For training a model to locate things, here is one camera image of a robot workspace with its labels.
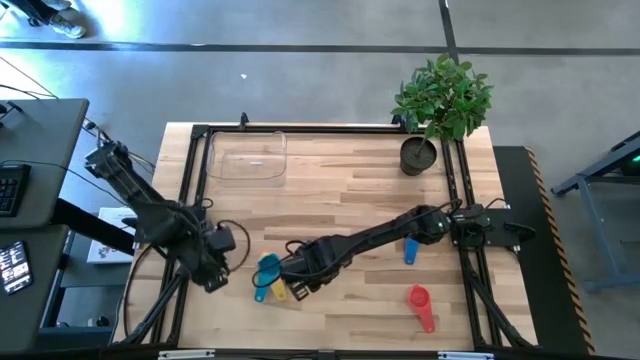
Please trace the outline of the clear plastic basket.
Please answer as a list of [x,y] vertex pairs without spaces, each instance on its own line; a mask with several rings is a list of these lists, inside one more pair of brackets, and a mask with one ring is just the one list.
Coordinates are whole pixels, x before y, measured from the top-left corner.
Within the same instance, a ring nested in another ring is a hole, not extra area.
[[283,132],[216,132],[210,140],[207,175],[222,181],[272,180],[287,168]]

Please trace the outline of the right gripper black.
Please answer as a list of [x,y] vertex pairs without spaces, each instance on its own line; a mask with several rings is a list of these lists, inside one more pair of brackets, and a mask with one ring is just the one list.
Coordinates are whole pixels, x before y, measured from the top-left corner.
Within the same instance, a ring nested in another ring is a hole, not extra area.
[[350,243],[345,237],[321,237],[294,249],[280,263],[280,275],[288,283],[319,281],[350,260]]

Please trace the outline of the potted green plant black pot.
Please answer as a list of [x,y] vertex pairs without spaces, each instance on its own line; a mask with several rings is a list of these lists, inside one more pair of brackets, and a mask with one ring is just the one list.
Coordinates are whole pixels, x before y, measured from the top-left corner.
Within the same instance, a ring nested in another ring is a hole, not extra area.
[[449,54],[426,58],[394,95],[392,117],[410,135],[400,147],[400,169],[417,176],[437,159],[433,140],[461,141],[478,129],[492,108],[495,86],[469,61]]

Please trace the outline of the white paper booklet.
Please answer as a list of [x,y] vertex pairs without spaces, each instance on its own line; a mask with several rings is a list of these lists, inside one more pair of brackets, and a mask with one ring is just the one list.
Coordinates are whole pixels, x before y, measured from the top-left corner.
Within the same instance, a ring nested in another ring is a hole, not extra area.
[[[135,213],[126,207],[106,208],[103,207],[98,213],[98,218],[116,226],[120,230],[135,235],[136,230],[130,225],[126,225],[123,220],[127,218],[135,218]],[[97,240],[92,240],[87,254],[86,262],[88,264],[124,264],[131,263],[132,255],[128,255],[116,249],[110,248]]]

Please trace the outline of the person's shoe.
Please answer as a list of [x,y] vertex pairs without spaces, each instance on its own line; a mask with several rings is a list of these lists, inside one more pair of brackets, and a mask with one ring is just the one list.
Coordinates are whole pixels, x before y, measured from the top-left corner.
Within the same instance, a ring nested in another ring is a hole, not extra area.
[[61,12],[69,10],[72,3],[69,0],[26,0],[32,7],[32,13],[44,25],[54,31],[64,34],[72,39],[82,38],[86,29],[81,25],[75,25],[66,19]]

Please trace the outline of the black hazard-striped floor mat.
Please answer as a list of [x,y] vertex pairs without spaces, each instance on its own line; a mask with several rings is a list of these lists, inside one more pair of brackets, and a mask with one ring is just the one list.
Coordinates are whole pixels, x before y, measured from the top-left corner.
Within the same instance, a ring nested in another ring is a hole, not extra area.
[[593,355],[595,344],[535,154],[522,146],[496,146],[494,154],[513,219],[536,231],[518,258],[537,342],[548,351]]

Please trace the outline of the black keyboard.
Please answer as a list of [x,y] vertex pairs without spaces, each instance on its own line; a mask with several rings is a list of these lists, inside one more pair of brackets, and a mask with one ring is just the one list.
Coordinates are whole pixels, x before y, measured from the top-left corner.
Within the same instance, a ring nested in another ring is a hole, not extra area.
[[31,166],[0,165],[0,217],[15,217],[26,191]]

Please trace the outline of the black smartphone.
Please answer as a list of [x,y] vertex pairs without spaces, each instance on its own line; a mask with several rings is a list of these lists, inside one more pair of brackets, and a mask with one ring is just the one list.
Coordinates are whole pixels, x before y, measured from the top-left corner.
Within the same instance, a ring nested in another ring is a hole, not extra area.
[[0,248],[0,285],[6,295],[13,295],[33,282],[26,244],[16,241]]

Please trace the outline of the black aluminium table frame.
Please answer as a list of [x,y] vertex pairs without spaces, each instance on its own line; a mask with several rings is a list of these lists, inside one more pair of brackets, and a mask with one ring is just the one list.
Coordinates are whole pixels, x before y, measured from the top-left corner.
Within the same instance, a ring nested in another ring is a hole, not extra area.
[[[389,125],[278,124],[287,138],[281,186],[228,187],[208,179],[213,219],[237,222],[242,267],[214,293],[190,286],[178,343],[183,348],[469,350],[473,346],[459,254],[449,239],[423,246],[413,265],[394,242],[357,256],[302,301],[253,297],[252,274],[266,253],[301,240],[349,235],[419,204],[450,198],[447,164],[417,177],[399,168],[404,135]],[[426,333],[408,303],[426,288],[436,330]]]

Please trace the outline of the white label strip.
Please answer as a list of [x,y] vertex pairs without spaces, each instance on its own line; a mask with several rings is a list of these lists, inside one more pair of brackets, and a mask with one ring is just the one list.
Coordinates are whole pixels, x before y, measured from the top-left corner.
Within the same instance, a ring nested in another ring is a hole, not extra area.
[[157,360],[211,360],[216,356],[215,350],[177,349],[160,351]]
[[438,360],[495,360],[492,353],[441,351],[437,354]]

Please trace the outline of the blue-grey metal stand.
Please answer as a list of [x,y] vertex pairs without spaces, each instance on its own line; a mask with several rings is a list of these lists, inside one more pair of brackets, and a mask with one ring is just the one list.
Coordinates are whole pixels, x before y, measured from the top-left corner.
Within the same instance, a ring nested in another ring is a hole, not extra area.
[[603,273],[584,280],[584,290],[640,285],[640,130],[550,191],[577,191],[594,235]]

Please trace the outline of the red measuring cup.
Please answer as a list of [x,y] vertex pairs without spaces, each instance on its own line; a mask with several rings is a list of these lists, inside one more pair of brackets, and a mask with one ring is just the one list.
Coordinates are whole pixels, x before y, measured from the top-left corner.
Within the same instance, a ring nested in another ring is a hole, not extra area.
[[433,333],[436,326],[428,290],[421,285],[413,285],[408,293],[408,303],[418,317],[423,330],[426,333]]

